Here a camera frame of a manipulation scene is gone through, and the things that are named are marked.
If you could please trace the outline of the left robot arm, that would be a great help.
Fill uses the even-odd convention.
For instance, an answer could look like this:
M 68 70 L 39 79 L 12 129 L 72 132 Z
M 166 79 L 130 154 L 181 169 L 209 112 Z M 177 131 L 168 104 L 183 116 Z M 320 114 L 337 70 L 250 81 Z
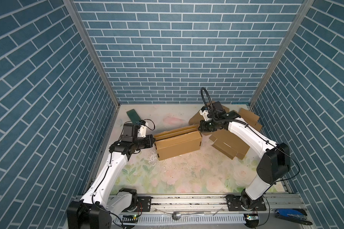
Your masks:
M 109 155 L 103 169 L 88 191 L 80 200 L 72 201 L 67 208 L 67 222 L 70 229 L 109 229 L 118 220 L 116 226 L 125 228 L 120 218 L 124 210 L 138 207 L 135 189 L 122 188 L 116 197 L 109 199 L 118 176 L 133 154 L 153 147 L 155 138 L 146 133 L 150 119 L 124 124 L 118 141 L 109 146 Z

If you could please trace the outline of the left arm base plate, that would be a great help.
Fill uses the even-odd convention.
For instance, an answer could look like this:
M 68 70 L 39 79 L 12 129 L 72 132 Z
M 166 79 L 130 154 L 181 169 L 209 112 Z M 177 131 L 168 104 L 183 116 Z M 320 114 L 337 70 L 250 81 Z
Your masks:
M 141 212 L 150 212 L 152 206 L 152 197 L 151 196 L 138 196 L 137 199 L 133 198 L 131 205 L 125 208 L 122 213 L 138 213 Z

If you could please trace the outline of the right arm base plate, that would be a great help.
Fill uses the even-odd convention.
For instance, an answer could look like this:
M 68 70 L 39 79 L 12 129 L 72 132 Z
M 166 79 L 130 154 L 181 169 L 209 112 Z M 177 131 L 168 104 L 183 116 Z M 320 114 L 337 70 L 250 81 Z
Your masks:
M 264 198 L 260 197 L 256 200 L 250 199 L 248 196 L 225 196 L 227 207 L 229 211 L 266 211 L 267 207 L 264 202 Z

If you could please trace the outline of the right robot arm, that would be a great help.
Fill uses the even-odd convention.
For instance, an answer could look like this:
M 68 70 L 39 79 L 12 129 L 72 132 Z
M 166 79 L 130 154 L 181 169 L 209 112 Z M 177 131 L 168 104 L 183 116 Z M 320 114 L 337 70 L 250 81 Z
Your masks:
M 240 197 L 241 207 L 245 210 L 256 208 L 263 194 L 290 170 L 290 149 L 285 143 L 278 144 L 260 133 L 262 126 L 259 116 L 241 108 L 238 112 L 226 112 L 220 102 L 205 103 L 199 111 L 203 119 L 198 130 L 201 133 L 229 132 L 234 149 L 236 143 L 244 142 L 258 155 L 260 161 L 256 176 L 243 189 Z

